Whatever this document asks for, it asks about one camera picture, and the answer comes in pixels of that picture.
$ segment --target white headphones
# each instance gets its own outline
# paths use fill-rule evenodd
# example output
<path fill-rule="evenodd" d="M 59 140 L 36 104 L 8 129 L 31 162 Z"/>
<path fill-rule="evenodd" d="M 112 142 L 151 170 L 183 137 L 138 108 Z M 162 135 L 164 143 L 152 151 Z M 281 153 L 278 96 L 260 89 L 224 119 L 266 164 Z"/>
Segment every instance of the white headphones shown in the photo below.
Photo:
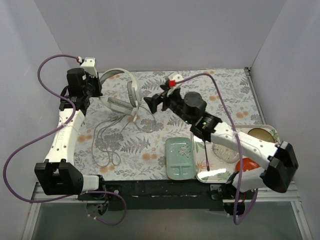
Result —
<path fill-rule="evenodd" d="M 100 77 L 100 83 L 102 85 L 108 78 L 122 73 L 128 74 L 131 78 L 131 81 L 128 81 L 126 85 L 130 102 L 126 102 L 115 97 L 108 97 L 107 100 L 104 97 L 99 97 L 99 99 L 103 105 L 117 113 L 132 114 L 132 112 L 136 110 L 133 118 L 133 121 L 135 122 L 138 117 L 139 106 L 142 102 L 141 87 L 136 78 L 125 69 L 113 68 L 102 74 Z"/>

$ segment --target gray cord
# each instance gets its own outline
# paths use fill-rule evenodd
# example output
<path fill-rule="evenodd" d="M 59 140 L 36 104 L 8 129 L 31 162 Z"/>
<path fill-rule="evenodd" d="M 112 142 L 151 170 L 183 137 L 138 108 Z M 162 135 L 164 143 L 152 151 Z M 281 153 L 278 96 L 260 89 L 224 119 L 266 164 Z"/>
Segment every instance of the gray cord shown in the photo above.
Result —
<path fill-rule="evenodd" d="M 154 120 L 154 128 L 153 128 L 153 130 L 151 130 L 151 131 L 146 131 L 146 130 L 143 130 L 142 128 L 140 128 L 136 123 L 134 123 L 135 126 L 136 126 L 141 132 L 143 132 L 143 133 L 147 133 L 147 134 L 153 133 L 153 132 L 156 130 L 156 124 L 157 124 L 157 121 L 156 121 L 155 116 L 154 116 L 147 108 L 145 108 L 145 107 L 143 107 L 143 106 L 140 106 L 140 108 L 145 109 L 148 113 L 151 114 L 151 116 L 153 117 L 153 120 Z M 99 138 L 102 139 L 102 136 L 103 136 L 103 133 L 105 132 L 105 130 L 107 130 L 108 128 L 110 128 L 110 127 L 112 127 L 112 126 L 114 126 L 114 125 L 116 125 L 116 124 L 118 124 L 122 119 L 124 119 L 125 116 L 132 116 L 132 115 L 131 115 L 131 114 L 123 114 L 123 115 L 119 116 L 118 118 L 116 118 L 116 119 L 114 119 L 114 120 L 112 120 L 112 118 L 111 118 L 111 119 L 109 119 L 109 120 L 102 121 L 102 122 L 100 122 L 97 126 L 95 126 L 95 128 L 94 128 L 94 130 L 93 130 L 93 141 L 92 141 L 92 144 L 91 144 L 91 154 L 92 154 L 92 160 L 93 160 L 93 162 L 94 162 L 98 167 L 100 167 L 100 168 L 107 167 L 107 166 L 110 164 L 110 160 L 111 160 L 111 162 L 112 162 L 112 164 L 113 164 L 114 166 L 118 166 L 118 165 L 120 165 L 120 163 L 121 163 L 121 157 L 120 157 L 120 155 L 119 155 L 117 152 L 101 149 L 101 148 L 99 147 L 99 145 L 98 145 L 98 146 L 96 146 L 96 147 L 97 147 L 101 152 L 107 153 L 107 157 L 108 157 L 108 162 L 107 162 L 107 164 L 105 164 L 105 165 L 100 165 L 100 164 L 98 164 L 98 162 L 96 161 L 96 156 L 94 155 L 94 143 L 95 143 L 95 135 L 96 135 L 96 130 L 97 130 L 97 128 L 98 128 L 100 125 L 102 125 L 102 124 L 105 124 L 105 123 L 107 123 L 107 122 L 112 122 L 112 123 L 109 124 L 108 126 L 105 126 L 105 127 L 102 127 L 101 129 L 99 129 L 99 131 L 98 131 L 98 133 L 97 133 L 97 135 L 96 135 L 96 141 L 97 141 Z M 127 123 L 124 125 L 124 127 L 121 129 L 120 133 L 122 133 L 122 131 L 128 126 L 129 123 L 130 123 L 130 122 L 127 122 Z M 119 158 L 119 163 L 117 163 L 117 164 L 114 163 L 114 159 L 113 159 L 114 154 Z"/>

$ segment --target tray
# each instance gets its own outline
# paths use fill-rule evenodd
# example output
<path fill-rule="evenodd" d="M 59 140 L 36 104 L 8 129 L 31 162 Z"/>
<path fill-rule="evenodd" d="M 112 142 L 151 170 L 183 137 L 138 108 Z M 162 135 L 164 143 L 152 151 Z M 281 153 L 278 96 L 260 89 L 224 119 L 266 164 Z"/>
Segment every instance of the tray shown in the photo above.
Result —
<path fill-rule="evenodd" d="M 273 136 L 274 141 L 280 143 L 279 135 L 276 129 L 270 125 L 236 125 L 236 128 L 246 134 L 254 128 L 267 130 Z M 230 175 L 235 171 L 238 160 L 234 163 L 226 163 L 214 153 L 213 143 L 206 142 L 206 150 L 210 165 L 210 171 L 207 171 L 204 142 L 193 134 L 191 134 L 191 141 L 193 147 L 196 178 L 202 183 L 226 183 Z"/>

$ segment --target headphone ear cup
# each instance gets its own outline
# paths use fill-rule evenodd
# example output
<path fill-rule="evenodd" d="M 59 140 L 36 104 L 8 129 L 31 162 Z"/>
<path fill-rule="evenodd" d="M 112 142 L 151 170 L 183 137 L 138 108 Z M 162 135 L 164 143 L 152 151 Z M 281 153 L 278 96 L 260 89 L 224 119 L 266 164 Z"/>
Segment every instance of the headphone ear cup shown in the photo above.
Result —
<path fill-rule="evenodd" d="M 130 103 L 134 108 L 136 108 L 137 97 L 136 97 L 136 92 L 132 88 L 132 81 L 128 81 L 126 87 L 128 89 L 128 96 L 129 96 Z"/>

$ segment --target white wall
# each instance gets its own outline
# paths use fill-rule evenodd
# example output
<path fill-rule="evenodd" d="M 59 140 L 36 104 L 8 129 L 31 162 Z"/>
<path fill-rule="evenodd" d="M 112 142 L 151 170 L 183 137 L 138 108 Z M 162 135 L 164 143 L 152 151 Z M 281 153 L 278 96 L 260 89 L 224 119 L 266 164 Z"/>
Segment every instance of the white wall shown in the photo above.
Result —
<path fill-rule="evenodd" d="M 18 147 L 43 135 L 58 123 L 59 100 L 38 83 L 37 69 L 47 57 L 61 53 L 33 0 L 0 0 L 0 169 Z M 66 84 L 64 59 L 44 67 L 43 80 L 60 92 Z M 23 150 L 8 167 L 9 182 L 30 198 L 36 183 L 34 167 L 42 162 L 52 137 Z M 2 240 L 21 238 L 29 203 L 16 199 L 0 180 Z"/>
<path fill-rule="evenodd" d="M 295 182 L 313 239 L 320 239 L 320 1 L 287 0 L 253 66 L 267 123 L 292 143 Z"/>
<path fill-rule="evenodd" d="M 63 52 L 98 70 L 252 66 L 286 0 L 34 0 Z"/>

